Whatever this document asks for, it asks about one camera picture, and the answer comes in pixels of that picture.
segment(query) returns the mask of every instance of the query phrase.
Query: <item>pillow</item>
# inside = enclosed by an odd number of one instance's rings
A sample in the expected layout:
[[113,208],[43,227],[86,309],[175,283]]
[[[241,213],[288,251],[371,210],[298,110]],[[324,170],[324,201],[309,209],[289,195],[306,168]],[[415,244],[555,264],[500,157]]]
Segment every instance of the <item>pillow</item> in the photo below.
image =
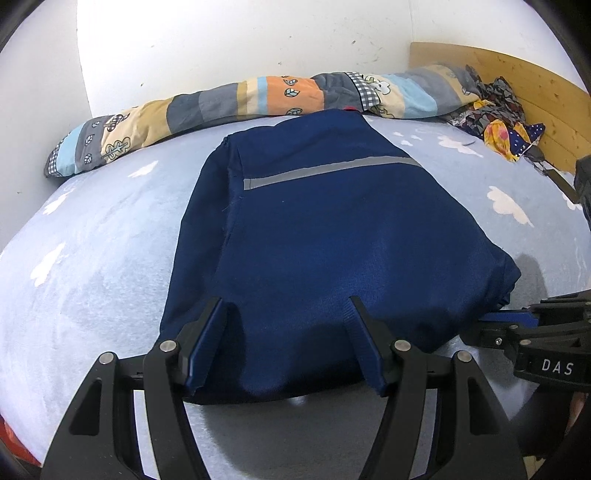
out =
[[429,65],[405,73],[364,75],[379,96],[370,111],[384,118],[428,118],[453,112],[479,99],[466,69]]
[[258,77],[92,118],[58,143],[44,174],[69,177],[175,134],[259,116],[347,107],[386,118],[437,116],[477,100],[475,91],[465,70],[442,65],[385,76],[334,72],[312,78]]

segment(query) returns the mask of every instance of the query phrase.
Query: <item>light blue bedsheet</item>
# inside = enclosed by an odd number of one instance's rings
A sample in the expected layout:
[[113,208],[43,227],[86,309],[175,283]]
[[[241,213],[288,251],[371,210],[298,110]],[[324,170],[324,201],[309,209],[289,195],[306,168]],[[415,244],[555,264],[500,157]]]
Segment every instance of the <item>light blue bedsheet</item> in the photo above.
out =
[[[579,207],[520,160],[447,124],[366,117],[474,216],[522,271],[512,307],[590,288]],[[43,460],[81,380],[104,351],[146,353],[158,335],[181,217],[223,137],[287,118],[187,134],[64,183],[0,257],[0,413]],[[455,339],[441,351],[461,348]],[[498,351],[474,351],[507,413],[533,391]],[[427,402],[433,406],[433,397]],[[187,406],[213,479],[356,479],[384,400],[363,385],[290,401]],[[146,473],[156,476],[139,414]],[[425,426],[432,421],[426,416]],[[415,473],[428,451],[421,439]]]

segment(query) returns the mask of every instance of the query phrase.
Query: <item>metal screw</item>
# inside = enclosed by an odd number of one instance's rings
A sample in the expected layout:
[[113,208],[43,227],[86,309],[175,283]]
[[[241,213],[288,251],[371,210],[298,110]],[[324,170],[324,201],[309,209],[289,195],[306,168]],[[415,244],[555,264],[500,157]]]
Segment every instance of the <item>metal screw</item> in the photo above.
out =
[[106,365],[115,360],[115,356],[111,352],[102,353],[99,357],[99,363]]
[[460,362],[464,362],[466,364],[472,360],[472,355],[470,354],[470,352],[466,352],[465,350],[460,350],[457,353],[457,359]]
[[408,343],[406,340],[396,340],[394,342],[394,348],[401,352],[408,352],[410,350],[410,347],[410,343]]
[[174,340],[165,340],[160,344],[160,349],[163,352],[172,352],[177,347],[177,342]]

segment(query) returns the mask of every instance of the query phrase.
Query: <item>leaf print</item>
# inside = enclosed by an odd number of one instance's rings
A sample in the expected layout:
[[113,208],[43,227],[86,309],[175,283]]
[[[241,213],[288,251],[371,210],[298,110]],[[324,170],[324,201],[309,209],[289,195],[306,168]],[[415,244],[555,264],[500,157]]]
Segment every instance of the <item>leaf print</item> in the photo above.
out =
[[109,120],[107,123],[105,123],[105,128],[107,129],[108,132],[112,132],[115,129],[115,127],[117,125],[119,125],[127,117],[129,117],[129,114],[123,116],[120,113],[118,113],[117,115],[112,117],[111,120]]
[[299,93],[300,93],[299,90],[294,90],[293,88],[288,88],[285,91],[285,96],[286,97],[295,97],[295,96],[298,96]]
[[384,118],[396,118],[393,114],[388,112],[388,110],[386,110],[385,108],[381,108],[378,105],[371,107],[369,111]]
[[107,158],[107,161],[113,161],[117,157],[120,157],[131,147],[131,139],[125,137],[123,140],[115,140],[112,144],[108,144],[105,147],[105,154],[102,158]]

